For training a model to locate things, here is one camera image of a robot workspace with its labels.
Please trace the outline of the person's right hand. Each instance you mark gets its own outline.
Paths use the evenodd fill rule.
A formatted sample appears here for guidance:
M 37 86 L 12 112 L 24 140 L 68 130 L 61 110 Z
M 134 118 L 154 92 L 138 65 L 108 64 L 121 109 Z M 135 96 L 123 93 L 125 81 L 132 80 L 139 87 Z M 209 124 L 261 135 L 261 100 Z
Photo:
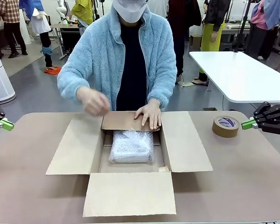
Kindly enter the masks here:
M 109 99 L 103 93 L 89 87 L 79 87 L 77 99 L 82 103 L 84 111 L 91 116 L 104 116 L 111 109 Z

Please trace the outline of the person's left hand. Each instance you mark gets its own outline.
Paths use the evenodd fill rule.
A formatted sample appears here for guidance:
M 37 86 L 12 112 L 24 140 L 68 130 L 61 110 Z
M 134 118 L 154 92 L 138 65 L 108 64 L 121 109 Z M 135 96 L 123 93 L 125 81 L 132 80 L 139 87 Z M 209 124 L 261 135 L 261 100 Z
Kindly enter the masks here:
M 137 119 L 140 115 L 143 115 L 141 122 L 142 126 L 149 121 L 149 127 L 151 130 L 158 129 L 161 126 L 160 101 L 151 98 L 146 105 L 135 112 L 134 119 Z

